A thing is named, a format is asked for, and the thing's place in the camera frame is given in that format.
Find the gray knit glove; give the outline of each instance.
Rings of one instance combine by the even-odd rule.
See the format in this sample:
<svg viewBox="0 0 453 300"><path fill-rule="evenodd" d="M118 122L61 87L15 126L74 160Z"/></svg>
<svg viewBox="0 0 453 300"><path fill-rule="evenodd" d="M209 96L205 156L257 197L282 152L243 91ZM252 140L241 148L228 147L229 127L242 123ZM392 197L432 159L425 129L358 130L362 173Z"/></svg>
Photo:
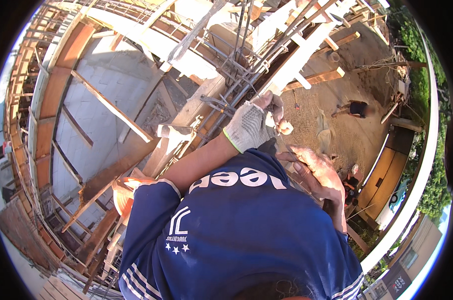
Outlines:
<svg viewBox="0 0 453 300"><path fill-rule="evenodd" d="M273 114L265 110L272 100ZM291 124L283 118L283 101L267 91L260 98L253 102L246 101L237 109L223 133L240 153L244 153L276 136L276 125L285 135L293 130Z"/></svg>

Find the ground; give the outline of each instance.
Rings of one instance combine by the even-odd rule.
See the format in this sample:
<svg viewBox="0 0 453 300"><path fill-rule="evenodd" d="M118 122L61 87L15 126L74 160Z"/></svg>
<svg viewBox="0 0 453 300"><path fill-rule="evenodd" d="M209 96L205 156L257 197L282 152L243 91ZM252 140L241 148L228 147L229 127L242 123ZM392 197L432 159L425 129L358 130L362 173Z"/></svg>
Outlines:
<svg viewBox="0 0 453 300"><path fill-rule="evenodd" d="M338 63L329 62L327 54L323 54L308 61L303 68L303 75L313 75L340 66L345 71L343 78L314 84L309 90L301 87L281 95L285 115L295 128L290 135L284 136L284 142L306 145L317 153L321 152L317 135L321 130L320 110L323 110L325 122L331 129L328 153L338 154L333 165L341 176L346 176L355 163L365 176L372 168L388 132L388 122L380 124L380 120L386 113L385 107L393 92L390 83L395 81L393 70L371 70L360 74L350 72L357 65L370 64L391 55L389 47L361 23L353 24L331 38L338 40L355 31L361 34L360 38L340 46ZM295 109L295 96L299 110ZM342 115L332 119L331 114L338 111L337 104L345 105L349 100L373 105L375 115L365 119Z"/></svg>

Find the blue jersey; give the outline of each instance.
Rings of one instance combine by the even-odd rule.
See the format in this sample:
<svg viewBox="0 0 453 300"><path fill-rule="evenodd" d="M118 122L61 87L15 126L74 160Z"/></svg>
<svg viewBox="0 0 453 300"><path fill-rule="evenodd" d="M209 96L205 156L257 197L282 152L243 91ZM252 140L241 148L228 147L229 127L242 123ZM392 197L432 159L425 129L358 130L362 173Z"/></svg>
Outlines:
<svg viewBox="0 0 453 300"><path fill-rule="evenodd" d="M125 299L231 299L282 279L312 299L352 299L363 273L347 236L271 155L238 154L183 200L166 179L135 190L120 267Z"/></svg>

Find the car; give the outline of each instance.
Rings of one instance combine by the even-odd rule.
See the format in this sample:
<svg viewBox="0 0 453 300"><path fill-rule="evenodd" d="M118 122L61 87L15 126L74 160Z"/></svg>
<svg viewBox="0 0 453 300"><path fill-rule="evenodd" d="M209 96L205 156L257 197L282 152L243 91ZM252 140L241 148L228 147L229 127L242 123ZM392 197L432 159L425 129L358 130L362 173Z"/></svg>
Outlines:
<svg viewBox="0 0 453 300"><path fill-rule="evenodd" d="M408 191L409 179L401 181L396 192L391 196L388 206L392 213L396 213Z"/></svg>

